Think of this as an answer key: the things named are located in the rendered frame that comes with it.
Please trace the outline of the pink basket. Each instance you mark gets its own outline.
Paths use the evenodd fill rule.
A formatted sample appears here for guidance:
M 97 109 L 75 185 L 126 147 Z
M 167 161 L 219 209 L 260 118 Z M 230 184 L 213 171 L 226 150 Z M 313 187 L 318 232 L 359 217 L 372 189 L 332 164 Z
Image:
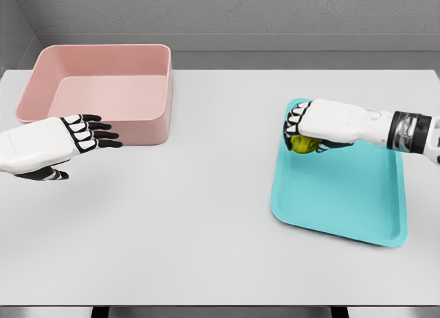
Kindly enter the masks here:
M 171 49 L 163 44 L 53 45 L 38 56 L 15 116 L 99 115 L 126 146 L 164 143 L 173 100 Z

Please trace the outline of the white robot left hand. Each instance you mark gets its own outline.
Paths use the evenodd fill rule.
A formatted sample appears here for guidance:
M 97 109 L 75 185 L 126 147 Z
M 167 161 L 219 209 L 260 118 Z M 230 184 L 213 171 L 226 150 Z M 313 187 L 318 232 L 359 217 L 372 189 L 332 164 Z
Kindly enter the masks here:
M 99 115 L 75 114 L 0 132 L 0 172 L 33 181 L 67 180 L 54 166 L 99 148 L 120 148 L 119 134 Z

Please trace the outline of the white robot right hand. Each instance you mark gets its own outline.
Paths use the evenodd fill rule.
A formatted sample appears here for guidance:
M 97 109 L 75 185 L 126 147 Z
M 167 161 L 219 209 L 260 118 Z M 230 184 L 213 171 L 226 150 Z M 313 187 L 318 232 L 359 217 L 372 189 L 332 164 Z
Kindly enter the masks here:
M 360 140 L 360 122 L 368 110 L 331 100 L 301 102 L 287 113 L 283 139 L 291 151 L 290 138 L 303 135 L 319 139 L 316 153 L 352 146 Z

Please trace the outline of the blue tray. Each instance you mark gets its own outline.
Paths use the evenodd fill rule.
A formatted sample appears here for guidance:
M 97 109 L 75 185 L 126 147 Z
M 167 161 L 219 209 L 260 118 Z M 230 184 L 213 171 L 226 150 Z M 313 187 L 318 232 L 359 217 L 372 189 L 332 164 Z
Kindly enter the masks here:
M 402 154 L 357 141 L 302 155 L 281 140 L 270 208 L 288 225 L 399 247 L 408 237 Z

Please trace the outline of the yellow-green tennis ball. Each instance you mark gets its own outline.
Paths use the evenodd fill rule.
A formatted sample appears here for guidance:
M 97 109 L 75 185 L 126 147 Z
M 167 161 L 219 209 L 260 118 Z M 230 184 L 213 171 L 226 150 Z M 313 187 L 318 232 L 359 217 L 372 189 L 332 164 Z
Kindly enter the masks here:
M 309 154 L 315 152 L 320 144 L 319 139 L 306 137 L 303 135 L 294 135 L 289 140 L 291 144 L 291 151 L 298 154 Z

